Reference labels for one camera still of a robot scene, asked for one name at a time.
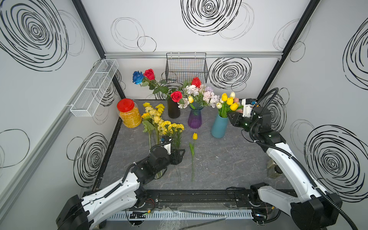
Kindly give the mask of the purple glass vase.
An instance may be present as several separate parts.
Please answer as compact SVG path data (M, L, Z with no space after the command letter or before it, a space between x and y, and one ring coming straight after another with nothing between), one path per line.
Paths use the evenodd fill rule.
M187 123L192 129L200 128L202 125L201 109L191 109Z

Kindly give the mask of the teal ceramic vase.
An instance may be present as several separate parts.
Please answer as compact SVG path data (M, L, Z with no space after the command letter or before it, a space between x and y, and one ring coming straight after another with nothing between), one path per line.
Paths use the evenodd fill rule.
M228 122L228 118L223 118L220 115L217 115L211 129L211 135L217 139L223 138L227 130Z

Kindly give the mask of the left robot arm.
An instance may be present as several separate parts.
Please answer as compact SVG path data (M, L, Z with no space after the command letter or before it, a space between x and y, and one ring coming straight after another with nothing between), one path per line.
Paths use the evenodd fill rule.
M151 150L148 157L131 164L124 176L106 188L80 198L71 197L56 219L59 230L92 230L112 215L146 200L143 186L169 165L178 165L184 149L168 151L164 147Z

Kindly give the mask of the sunflower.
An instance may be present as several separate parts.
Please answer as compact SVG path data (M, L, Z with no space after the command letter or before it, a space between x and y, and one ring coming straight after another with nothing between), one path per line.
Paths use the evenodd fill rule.
M142 117L142 124L144 126L143 132L149 133L151 135L155 130L153 118L149 113L144 113L141 117Z

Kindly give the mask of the yellow rose stem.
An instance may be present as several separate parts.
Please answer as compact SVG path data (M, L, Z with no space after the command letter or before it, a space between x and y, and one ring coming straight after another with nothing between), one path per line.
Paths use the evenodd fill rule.
M145 125L146 131L155 131L157 135L163 134L162 123L164 120L162 119L162 114L164 109L165 106L163 104L159 104L155 108L151 105L146 105L145 113L142 115L142 123Z

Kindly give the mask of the yellow poppy stem large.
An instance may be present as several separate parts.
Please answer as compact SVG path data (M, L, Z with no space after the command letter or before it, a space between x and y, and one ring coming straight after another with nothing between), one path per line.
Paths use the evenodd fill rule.
M165 106L163 104L159 104L156 108L152 111L153 121L155 125L155 133L156 133L156 140L157 144L160 143L160 124L164 122L162 119L162 114L164 112Z

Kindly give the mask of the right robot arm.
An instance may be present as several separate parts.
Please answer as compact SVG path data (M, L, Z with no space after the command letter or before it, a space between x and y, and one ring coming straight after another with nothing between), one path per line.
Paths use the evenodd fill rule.
M292 185L296 196L283 193L271 186L258 185L257 198L289 215L301 230L320 230L336 223L342 216L351 229L357 226L341 209L342 200L328 192L315 180L292 153L282 135L270 125L270 116L252 112L249 117L240 113L228 114L231 124L249 133L252 141L277 164Z

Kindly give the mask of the yellow carnation stem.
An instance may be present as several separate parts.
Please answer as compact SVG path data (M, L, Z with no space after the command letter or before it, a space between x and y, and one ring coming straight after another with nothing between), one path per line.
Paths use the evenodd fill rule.
M170 140L170 133L166 128L160 130L160 141L161 143L166 143Z
M168 130L169 125L172 124L171 121L164 121L163 123L160 124L160 129L159 132L162 128L166 128Z
M181 134L182 134L182 132L183 132L183 130L184 130L184 129L185 129L185 128L184 128L184 125L183 125L183 124L177 124L177 125L176 125L176 148L177 148L177 149L180 149L180 146L181 146L181 139L182 139ZM181 179L181 170L180 170L180 166L178 166L178 167L177 167L177 169L178 169L179 182L181 182L181 181L182 181L182 179Z
M177 124L173 123L170 124L168 127L168 131L170 134L170 137L172 138L172 148L178 149L178 131L177 131Z

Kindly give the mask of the black vase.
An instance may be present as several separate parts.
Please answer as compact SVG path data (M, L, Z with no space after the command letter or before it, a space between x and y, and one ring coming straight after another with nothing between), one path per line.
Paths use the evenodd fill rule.
M172 99L168 100L168 116L169 118L176 119L181 115L180 108L178 104L174 102Z

